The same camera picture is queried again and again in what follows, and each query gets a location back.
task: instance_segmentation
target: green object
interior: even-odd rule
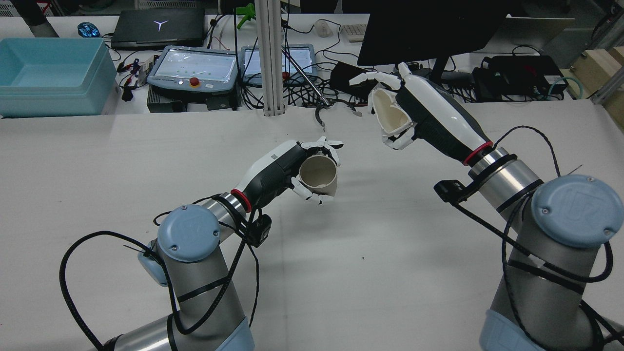
[[[240,29],[243,26],[243,23],[249,21],[252,18],[256,19],[256,7],[253,5],[253,3],[249,3],[249,5],[244,7],[237,7],[236,14],[244,16],[243,19],[236,26],[236,28]]]

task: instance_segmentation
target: white tabletop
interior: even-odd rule
[[[624,136],[590,101],[468,104],[496,140],[525,124],[552,141],[566,174],[580,164],[624,197]],[[478,350],[501,277],[500,240],[434,193],[441,179],[467,184],[468,168],[422,141],[403,151],[381,143],[373,116],[323,111],[339,151],[338,193],[321,206],[288,191],[265,208],[273,218],[260,259],[252,326],[257,350]],[[322,135],[311,109],[47,117],[0,120],[0,349],[87,350],[58,283],[69,246],[97,230],[141,242],[158,213],[228,191],[279,143]],[[517,131],[502,144],[543,180],[555,172],[546,144]],[[480,195],[466,205],[502,228]],[[94,239],[69,261],[79,312],[105,341],[170,313],[167,291],[115,239]],[[238,245],[223,244],[227,262]],[[624,235],[615,268],[585,300],[624,321]],[[594,267],[599,272],[603,254]],[[249,315],[255,266],[243,254],[234,283]]]

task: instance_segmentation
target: black monitor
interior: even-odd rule
[[[436,59],[428,78],[440,83],[448,59],[485,47],[514,0],[384,0],[371,12],[358,65]]]

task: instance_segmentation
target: keyboard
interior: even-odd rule
[[[362,41],[366,32],[366,24],[345,24],[343,30],[349,42]]]

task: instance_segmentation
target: blue mouse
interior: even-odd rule
[[[100,30],[91,22],[82,22],[78,25],[78,33],[81,37],[99,37]]]

